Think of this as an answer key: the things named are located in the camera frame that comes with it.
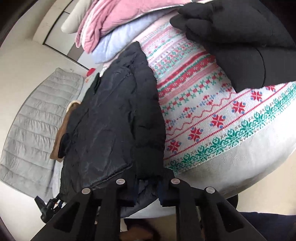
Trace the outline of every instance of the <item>knitted blanket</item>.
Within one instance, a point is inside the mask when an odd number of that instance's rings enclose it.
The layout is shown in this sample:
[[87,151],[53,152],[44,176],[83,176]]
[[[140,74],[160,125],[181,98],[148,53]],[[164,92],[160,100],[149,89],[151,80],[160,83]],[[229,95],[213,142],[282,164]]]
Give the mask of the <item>knitted blanket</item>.
[[215,57],[169,23],[141,46],[166,123],[164,164],[176,174],[239,145],[295,100],[295,82],[235,93]]

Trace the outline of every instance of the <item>beige floor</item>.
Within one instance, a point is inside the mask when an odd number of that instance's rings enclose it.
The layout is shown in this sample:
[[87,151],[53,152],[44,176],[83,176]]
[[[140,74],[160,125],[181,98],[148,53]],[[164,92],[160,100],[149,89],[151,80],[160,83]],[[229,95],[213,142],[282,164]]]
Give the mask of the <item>beige floor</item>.
[[[296,151],[273,173],[239,194],[240,212],[296,215]],[[148,219],[162,241],[176,240],[176,216]]]

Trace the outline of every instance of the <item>metal bolt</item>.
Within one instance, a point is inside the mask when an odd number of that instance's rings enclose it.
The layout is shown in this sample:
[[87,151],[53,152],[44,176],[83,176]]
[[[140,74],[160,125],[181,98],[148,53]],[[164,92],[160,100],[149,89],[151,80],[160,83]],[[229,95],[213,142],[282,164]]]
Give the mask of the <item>metal bolt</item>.
[[207,187],[205,190],[207,191],[207,193],[210,193],[210,194],[213,194],[215,192],[215,189],[212,187]]
[[179,184],[179,183],[180,183],[180,180],[177,179],[177,178],[173,178],[173,179],[171,180],[171,183],[172,183],[172,184]]
[[120,178],[120,179],[117,179],[117,180],[116,180],[116,183],[117,183],[118,185],[122,185],[122,184],[125,183],[125,180],[122,179],[122,178]]
[[91,190],[89,188],[83,188],[82,189],[83,194],[89,194],[90,192],[91,192]]

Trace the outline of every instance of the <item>gray bed sheet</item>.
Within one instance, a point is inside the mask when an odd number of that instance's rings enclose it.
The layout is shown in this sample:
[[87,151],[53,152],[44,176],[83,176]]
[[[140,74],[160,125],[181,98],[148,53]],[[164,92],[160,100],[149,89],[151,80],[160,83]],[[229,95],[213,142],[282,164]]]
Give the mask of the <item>gray bed sheet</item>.
[[49,158],[66,108],[80,94],[84,78],[57,68],[26,99],[8,132],[0,180],[45,202],[53,197],[55,160]]

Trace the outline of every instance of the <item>black jacket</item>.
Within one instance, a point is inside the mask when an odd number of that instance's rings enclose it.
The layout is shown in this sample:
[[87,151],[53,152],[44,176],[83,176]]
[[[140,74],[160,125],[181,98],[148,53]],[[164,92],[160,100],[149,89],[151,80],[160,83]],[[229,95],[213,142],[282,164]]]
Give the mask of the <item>black jacket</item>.
[[[65,156],[61,199],[69,201],[84,187],[105,187],[131,165],[139,179],[161,175],[165,138],[156,79],[135,42],[102,78],[96,77],[69,118],[59,150],[59,157]],[[122,216],[156,200],[155,188],[148,183],[140,183],[137,206]]]
[[295,81],[295,17],[285,12],[287,6],[295,11],[296,4],[287,0],[262,2],[189,3],[170,22],[215,55],[236,92]]

